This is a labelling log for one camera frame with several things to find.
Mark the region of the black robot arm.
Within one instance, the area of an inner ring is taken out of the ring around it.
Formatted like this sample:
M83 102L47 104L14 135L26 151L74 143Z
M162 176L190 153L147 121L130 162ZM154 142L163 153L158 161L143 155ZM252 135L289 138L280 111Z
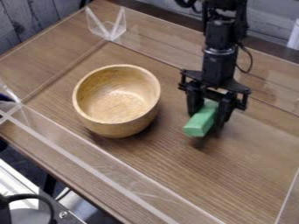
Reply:
M249 73L238 65L240 49L249 33L249 0L204 0L204 62L202 70L183 69L179 89L188 94L190 116L204 109L205 100L218 103L214 125L225 126L236 109L246 110L252 89L236 80L236 70Z

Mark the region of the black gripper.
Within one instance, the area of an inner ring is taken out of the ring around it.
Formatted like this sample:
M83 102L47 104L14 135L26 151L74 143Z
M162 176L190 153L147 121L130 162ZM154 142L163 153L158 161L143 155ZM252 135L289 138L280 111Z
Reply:
M234 109L246 110L252 89L236 78L238 50L232 52L205 51L202 70L183 69L179 89L188 94L189 115L202 109L205 100L220 104L216 125L220 129L230 120Z

